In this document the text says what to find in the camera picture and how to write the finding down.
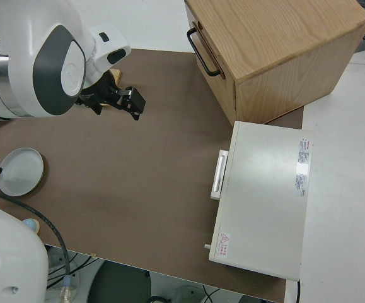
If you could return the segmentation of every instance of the warning label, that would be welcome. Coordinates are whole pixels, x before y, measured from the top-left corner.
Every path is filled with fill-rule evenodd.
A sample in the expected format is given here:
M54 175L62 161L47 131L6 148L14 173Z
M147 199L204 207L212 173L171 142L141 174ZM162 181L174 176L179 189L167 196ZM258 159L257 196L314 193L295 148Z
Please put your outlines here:
M296 167L296 180L294 182L295 192L298 196L304 197L307 194L308 176L310 174L310 152L312 142L303 138L298 148Z
M220 234L219 249L217 250L217 256L219 257L227 256L229 243L230 243L230 234L222 232Z

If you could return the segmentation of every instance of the white plate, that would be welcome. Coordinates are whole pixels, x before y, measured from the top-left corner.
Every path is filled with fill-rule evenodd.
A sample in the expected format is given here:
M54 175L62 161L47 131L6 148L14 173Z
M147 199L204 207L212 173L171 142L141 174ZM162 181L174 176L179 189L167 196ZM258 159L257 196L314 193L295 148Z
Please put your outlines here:
M43 160L33 148L12 151L1 162L0 190L8 196L22 196L34 189L43 175Z

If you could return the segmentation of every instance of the wooden box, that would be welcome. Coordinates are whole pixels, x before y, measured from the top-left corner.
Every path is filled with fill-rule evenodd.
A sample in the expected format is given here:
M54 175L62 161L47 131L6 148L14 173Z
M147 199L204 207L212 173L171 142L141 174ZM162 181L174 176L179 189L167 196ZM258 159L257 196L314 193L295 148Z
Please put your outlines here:
M266 123L330 93L365 33L356 0L185 4L199 68L231 124Z

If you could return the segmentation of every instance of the black metal handle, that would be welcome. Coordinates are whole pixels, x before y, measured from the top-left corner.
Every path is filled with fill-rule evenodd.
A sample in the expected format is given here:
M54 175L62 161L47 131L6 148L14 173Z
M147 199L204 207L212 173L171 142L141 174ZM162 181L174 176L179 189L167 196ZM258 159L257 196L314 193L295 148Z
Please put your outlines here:
M197 56L197 58L199 59L200 63L202 64L203 68L205 69L205 72L210 76L210 77L214 77L220 74L220 70L215 70L215 71L210 71L210 69L207 67L205 61L203 60L202 56L199 54L198 49L196 48L194 41L192 41L192 39L190 38L191 34L196 33L197 29L191 28L188 32L187 32L187 37L188 37L188 41L190 43L190 45L192 46L192 48L194 49L194 52Z

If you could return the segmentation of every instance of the cable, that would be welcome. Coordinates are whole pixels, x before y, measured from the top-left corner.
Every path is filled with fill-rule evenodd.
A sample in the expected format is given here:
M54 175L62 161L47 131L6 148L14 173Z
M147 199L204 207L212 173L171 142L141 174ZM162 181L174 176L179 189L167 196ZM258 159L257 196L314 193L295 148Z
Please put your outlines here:
M66 275L70 275L69 253L67 252L67 248L63 241L63 238L62 238L61 234L59 233L59 231L56 229L55 225L53 225L53 223L47 217L45 217L43 214L41 214L39 211L37 211L36 209L32 208L31 206L28 206L27 204L21 202L20 200L14 199L3 193L0 193L0 198L3 200L6 200L8 202L14 203L14 204L30 211L31 213L33 213L34 215L39 217L42 221L44 221L49 226L50 229L52 229L52 231L54 232L55 236L57 237L57 240L59 241L59 244L61 245L61 248L62 248L64 260L66 262L65 263Z
M70 259L70 263L74 260L74 258L78 255L79 253L78 252L76 252L76 254L73 256L73 258L71 258ZM55 273L55 272L57 272L57 271L59 271L59 270L61 270L61 269L63 269L63 267L65 267L65 265L63 265L63 266L61 266L61 267L59 267L59 268L57 268L57 269L55 269L54 271L51 271L50 273L48 273L48 276L50 276L51 274L53 274L53 273Z
M86 260L86 261L84 261L82 265L80 265L79 267L77 267L75 270L72 270L72 271L70 272L70 274L72 274L72 273L74 273L75 271L77 271L77 270L81 269L81 268L82 268L82 266L86 265L86 263L87 263L89 260L91 260L91 258L92 258L92 257L88 257L88 258L87 258L87 260ZM53 278L49 278L49 279L48 279L48 281L55 280L55 279L60 278L60 277L62 277L62 276L64 276L64 274L60 274L60 275L54 276Z
M161 302L161 303L168 303L168 300L163 298L163 297L158 297L158 296L153 296L153 297L150 297L146 303L153 303L153 302Z
M301 292L301 286L300 286L300 280L298 280L298 282L297 282L297 299L296 299L296 303L300 302L300 292Z
M206 303L208 299L210 300L210 303L213 303L211 295L214 294L215 292L218 292L220 290L220 288L218 288L215 291L211 292L210 295L209 295L206 291L205 285L202 284L202 287L203 287L203 290L205 291L205 294L207 295L207 298L206 298L204 303Z
M73 274L73 273L75 273L76 271L82 270L84 267L87 267L88 265L93 264L95 261L98 261L98 260L99 260L99 259L95 259L95 260L92 260L90 263L88 263L88 264L87 264L87 262L88 262L91 258L92 258L92 257L88 257L88 258L87 258L87 260L86 260L86 261L84 261L84 263L83 263L82 265L80 265L80 266L79 266L79 267L77 267L76 269L74 269L74 270L70 271L70 275L71 275L71 274ZM58 284L60 281L62 281L62 280L63 280L63 278L65 277L65 275L58 275L58 276L55 276L54 278L50 278L49 280L54 280L54 279L59 278L59 277L60 277L60 279L58 279L58 280L56 280L55 282L53 282L53 283L49 284L49 285L46 287L46 289L48 289L48 288L50 288L50 287L52 287L52 286L54 286L54 285Z

